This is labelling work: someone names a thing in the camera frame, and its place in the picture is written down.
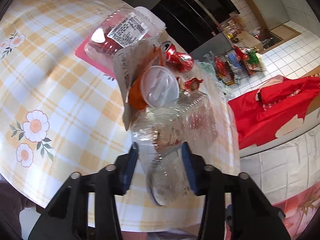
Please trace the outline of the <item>crushed red cola can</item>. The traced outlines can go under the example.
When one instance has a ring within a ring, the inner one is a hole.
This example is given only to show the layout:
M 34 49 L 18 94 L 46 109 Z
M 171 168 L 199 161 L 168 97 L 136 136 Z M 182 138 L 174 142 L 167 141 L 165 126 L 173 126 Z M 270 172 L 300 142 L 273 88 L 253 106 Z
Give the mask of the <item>crushed red cola can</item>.
M 165 60 L 175 64 L 180 73 L 187 73 L 192 70 L 194 66 L 193 58 L 189 54 L 178 52 L 171 41 L 162 42 L 161 50 L 164 53 Z

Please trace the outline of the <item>round clear plastic lid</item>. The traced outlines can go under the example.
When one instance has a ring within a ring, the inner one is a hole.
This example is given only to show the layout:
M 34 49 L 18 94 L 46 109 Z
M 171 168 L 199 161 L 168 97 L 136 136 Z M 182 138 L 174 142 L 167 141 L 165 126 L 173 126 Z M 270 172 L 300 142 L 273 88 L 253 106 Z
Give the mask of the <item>round clear plastic lid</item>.
M 158 108 L 177 100 L 180 87 L 170 69 L 152 66 L 141 77 L 140 92 L 148 106 Z

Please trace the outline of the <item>black built-in stove oven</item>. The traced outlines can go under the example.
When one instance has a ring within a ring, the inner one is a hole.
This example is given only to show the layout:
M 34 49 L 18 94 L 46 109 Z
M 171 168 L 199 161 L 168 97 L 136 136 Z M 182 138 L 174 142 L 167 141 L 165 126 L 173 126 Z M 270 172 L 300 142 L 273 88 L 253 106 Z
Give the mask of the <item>black built-in stove oven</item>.
M 240 13 L 231 0 L 160 0 L 151 11 L 188 53 L 221 33 L 231 13 Z

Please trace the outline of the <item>clear clamshell box pink tray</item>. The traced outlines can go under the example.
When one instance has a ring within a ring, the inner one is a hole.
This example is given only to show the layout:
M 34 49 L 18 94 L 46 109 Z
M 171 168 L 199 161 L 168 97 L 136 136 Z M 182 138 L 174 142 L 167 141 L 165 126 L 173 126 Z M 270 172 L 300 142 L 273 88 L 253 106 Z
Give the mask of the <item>clear clamshell box pink tray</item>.
M 125 5 L 106 19 L 76 49 L 75 55 L 114 78 L 113 58 L 117 51 L 165 31 L 165 23 L 145 7 Z

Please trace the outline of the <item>yellow plaid floral tablecloth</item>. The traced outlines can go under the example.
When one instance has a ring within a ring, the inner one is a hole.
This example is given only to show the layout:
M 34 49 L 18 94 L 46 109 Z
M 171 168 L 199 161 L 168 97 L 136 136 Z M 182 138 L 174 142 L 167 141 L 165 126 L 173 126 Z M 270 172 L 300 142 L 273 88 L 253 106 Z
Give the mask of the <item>yellow plaid floral tablecloth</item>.
M 1 175 L 46 206 L 74 171 L 131 146 L 116 80 L 76 49 L 121 0 L 9 0 L 1 19 Z

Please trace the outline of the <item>brown red wrapper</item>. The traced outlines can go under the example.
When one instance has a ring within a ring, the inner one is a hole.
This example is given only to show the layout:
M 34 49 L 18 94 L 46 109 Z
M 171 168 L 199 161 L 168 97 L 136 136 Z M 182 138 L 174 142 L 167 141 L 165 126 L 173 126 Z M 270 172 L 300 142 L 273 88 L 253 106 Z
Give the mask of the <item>brown red wrapper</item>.
M 203 83 L 202 79 L 197 79 L 196 77 L 193 77 L 192 79 L 188 81 L 183 81 L 179 76 L 176 77 L 176 80 L 178 82 L 179 88 L 181 92 L 193 92 L 195 90 L 199 89 L 199 86 L 201 83 Z

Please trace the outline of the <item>crushed clear plastic container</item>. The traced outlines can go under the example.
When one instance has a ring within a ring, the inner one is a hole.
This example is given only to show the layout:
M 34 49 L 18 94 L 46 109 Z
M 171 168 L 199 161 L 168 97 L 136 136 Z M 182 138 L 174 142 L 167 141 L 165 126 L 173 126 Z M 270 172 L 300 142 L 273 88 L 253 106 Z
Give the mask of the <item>crushed clear plastic container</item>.
M 167 206 L 193 193 L 182 145 L 207 156 L 217 137 L 209 96 L 195 90 L 177 100 L 141 114 L 131 126 L 138 144 L 146 189 L 157 206 Z

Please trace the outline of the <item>red hanging apron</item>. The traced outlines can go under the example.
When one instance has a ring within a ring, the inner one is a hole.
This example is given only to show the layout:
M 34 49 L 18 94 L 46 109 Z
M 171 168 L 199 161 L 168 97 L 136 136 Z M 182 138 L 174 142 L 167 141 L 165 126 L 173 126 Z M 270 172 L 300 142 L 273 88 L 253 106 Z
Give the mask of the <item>red hanging apron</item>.
M 261 146 L 302 126 L 319 96 L 319 77 L 288 79 L 277 75 L 259 88 L 230 100 L 239 148 Z

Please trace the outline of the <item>orange seasoning packet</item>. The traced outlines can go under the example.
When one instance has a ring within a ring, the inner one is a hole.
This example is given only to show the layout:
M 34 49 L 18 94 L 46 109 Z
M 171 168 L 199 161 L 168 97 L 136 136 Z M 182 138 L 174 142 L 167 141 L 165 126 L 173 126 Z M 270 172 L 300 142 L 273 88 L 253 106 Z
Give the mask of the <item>orange seasoning packet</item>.
M 133 83 L 129 90 L 128 100 L 130 106 L 138 111 L 144 111 L 146 107 L 149 106 L 142 97 L 140 83 L 142 75 L 151 66 L 164 67 L 164 59 L 160 47 L 153 46 L 153 48 L 142 57 L 142 61 L 137 64 L 135 79 L 133 80 Z

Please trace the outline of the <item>plastic bags on floor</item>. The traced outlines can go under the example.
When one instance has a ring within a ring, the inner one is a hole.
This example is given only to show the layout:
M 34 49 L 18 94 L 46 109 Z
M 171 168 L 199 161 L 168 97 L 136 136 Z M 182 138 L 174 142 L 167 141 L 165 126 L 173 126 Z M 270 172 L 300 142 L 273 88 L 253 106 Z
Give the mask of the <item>plastic bags on floor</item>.
M 234 99 L 232 90 L 226 84 L 224 84 L 221 78 L 219 78 L 217 75 L 217 70 L 215 70 L 215 54 L 210 51 L 209 54 L 205 54 L 203 57 L 205 58 L 204 61 L 196 61 L 199 68 L 209 74 L 210 78 L 215 83 L 217 90 L 220 94 L 224 95 L 227 101 Z

